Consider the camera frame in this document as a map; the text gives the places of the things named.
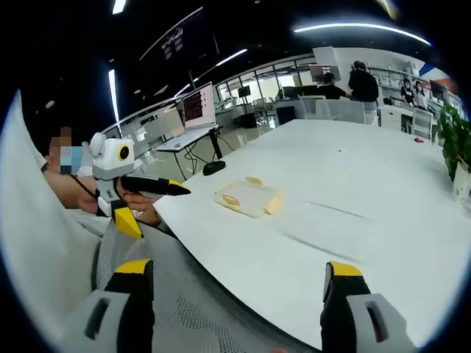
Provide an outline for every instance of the glass wall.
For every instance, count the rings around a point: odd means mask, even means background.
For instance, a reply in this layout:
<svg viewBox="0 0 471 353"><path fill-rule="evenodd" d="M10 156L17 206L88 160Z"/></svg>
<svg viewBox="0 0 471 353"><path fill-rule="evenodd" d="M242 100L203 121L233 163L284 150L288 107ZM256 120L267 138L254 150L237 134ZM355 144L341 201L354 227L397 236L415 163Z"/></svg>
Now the glass wall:
<svg viewBox="0 0 471 353"><path fill-rule="evenodd" d="M267 65L255 72L251 71L221 83L218 86L218 92L223 100L235 97L237 105L251 104L257 99L265 99L267 102L274 101L280 89L284 87L315 85L309 71L309 65L315 63L316 59L311 56ZM250 87L250 94L241 99L238 96L238 89L245 86Z"/></svg>

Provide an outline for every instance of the person in black shirt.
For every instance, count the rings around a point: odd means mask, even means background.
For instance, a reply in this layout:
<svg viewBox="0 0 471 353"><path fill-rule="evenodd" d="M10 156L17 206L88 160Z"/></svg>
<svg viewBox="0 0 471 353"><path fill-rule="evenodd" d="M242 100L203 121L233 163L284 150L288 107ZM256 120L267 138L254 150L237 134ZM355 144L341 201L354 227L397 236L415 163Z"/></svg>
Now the person in black shirt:
<svg viewBox="0 0 471 353"><path fill-rule="evenodd" d="M324 75L324 85L318 87L319 95L325 96L326 99L340 99L346 97L347 94L341 88L336 87L335 77L330 72Z"/></svg>
<svg viewBox="0 0 471 353"><path fill-rule="evenodd" d="M414 103L414 92L412 92L411 82L409 81L409 79L404 79L404 85L400 89L400 95L403 97L406 103Z"/></svg>
<svg viewBox="0 0 471 353"><path fill-rule="evenodd" d="M353 70L350 72L348 87L352 89L352 100L376 103L378 99L378 84L375 78L366 70L365 64L361 61L355 61L353 63Z"/></svg>

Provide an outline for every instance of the table leg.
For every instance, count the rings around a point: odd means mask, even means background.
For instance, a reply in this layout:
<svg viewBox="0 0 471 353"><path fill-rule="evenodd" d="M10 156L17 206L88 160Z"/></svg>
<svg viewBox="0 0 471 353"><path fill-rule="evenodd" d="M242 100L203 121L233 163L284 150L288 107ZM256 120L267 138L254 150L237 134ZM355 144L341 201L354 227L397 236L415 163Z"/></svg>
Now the table leg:
<svg viewBox="0 0 471 353"><path fill-rule="evenodd" d="M222 158L222 153L221 153L221 149L219 148L218 137L216 133L217 133L216 129L212 129L209 132L209 137L211 139L211 143L213 144L213 148L216 153L216 156L218 157L218 160L220 160Z"/></svg>
<svg viewBox="0 0 471 353"><path fill-rule="evenodd" d="M177 162L178 168L179 168L180 172L181 172L182 175L183 175L183 179L186 180L186 176L185 176L185 174L183 173L182 167L180 166L180 162L178 162L178 158L177 158L177 154L176 154L176 153L174 153L174 157L175 157L175 162Z"/></svg>

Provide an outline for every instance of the floor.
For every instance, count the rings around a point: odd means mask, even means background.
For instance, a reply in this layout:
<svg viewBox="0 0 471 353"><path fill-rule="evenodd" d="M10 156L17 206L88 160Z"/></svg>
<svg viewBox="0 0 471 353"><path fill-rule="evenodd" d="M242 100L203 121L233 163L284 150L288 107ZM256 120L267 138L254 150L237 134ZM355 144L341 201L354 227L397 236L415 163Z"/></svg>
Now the floor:
<svg viewBox="0 0 471 353"><path fill-rule="evenodd" d="M251 140L259 138L261 135L272 131L275 128L275 121L270 119L266 124L262 124L253 129L236 129L229 132L225 132L224 128L220 130L221 138L218 138L219 147L223 156L230 154L233 150L236 150ZM184 182L182 173L180 172L177 162L175 161L174 154L155 151L157 146L153 146L148 152L145 152L140 159L144 163L144 170L146 174L155 175L160 178L173 179L178 182ZM193 154L200 157L201 159L210 162L213 159L214 149L211 144L210 138L206 137L201 139L195 147L192 149ZM177 154L178 161L189 179L193 175L193 166L191 160L185 159L187 152L185 150ZM200 172L205 163L198 160L196 164L196 173Z"/></svg>

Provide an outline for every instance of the white chair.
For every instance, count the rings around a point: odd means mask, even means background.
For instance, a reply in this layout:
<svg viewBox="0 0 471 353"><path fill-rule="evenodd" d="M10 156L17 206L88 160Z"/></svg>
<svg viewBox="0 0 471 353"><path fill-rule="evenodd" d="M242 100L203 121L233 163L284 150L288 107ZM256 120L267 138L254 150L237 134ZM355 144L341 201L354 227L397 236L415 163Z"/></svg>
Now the white chair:
<svg viewBox="0 0 471 353"><path fill-rule="evenodd" d="M325 96L301 96L304 119L332 120Z"/></svg>
<svg viewBox="0 0 471 353"><path fill-rule="evenodd" d="M432 122L432 113L414 108L411 125L412 134L432 141Z"/></svg>
<svg viewBox="0 0 471 353"><path fill-rule="evenodd" d="M360 101L345 99L327 99L332 120L366 124L364 104Z"/></svg>

